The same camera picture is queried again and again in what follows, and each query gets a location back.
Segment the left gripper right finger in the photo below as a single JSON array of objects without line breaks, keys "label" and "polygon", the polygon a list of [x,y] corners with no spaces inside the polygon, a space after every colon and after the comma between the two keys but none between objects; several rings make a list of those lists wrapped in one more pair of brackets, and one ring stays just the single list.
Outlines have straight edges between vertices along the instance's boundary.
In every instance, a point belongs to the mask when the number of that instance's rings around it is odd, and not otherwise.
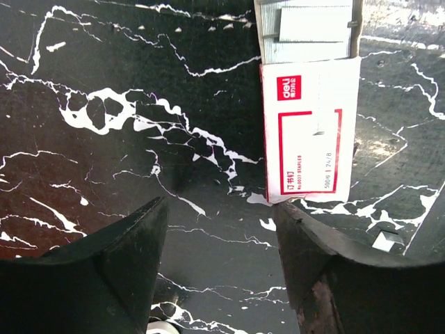
[{"label": "left gripper right finger", "polygon": [[350,239],[288,202],[273,208],[289,304],[302,333],[443,333],[444,261]]}]

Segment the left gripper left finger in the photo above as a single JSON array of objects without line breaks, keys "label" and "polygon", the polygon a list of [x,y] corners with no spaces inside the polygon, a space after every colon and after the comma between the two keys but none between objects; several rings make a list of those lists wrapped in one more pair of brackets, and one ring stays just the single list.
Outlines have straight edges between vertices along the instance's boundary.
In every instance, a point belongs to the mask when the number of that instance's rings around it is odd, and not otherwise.
[{"label": "left gripper left finger", "polygon": [[168,201],[40,257],[1,261],[2,333],[144,333],[168,226]]}]

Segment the white staple box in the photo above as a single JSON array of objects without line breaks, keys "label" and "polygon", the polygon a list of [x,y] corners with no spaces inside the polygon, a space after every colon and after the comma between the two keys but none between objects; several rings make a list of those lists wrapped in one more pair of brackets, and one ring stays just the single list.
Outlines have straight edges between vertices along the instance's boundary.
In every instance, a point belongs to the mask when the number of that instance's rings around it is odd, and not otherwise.
[{"label": "white staple box", "polygon": [[[344,42],[280,42],[281,9],[352,6]],[[350,193],[362,34],[361,1],[256,1],[266,199],[344,202]]]}]

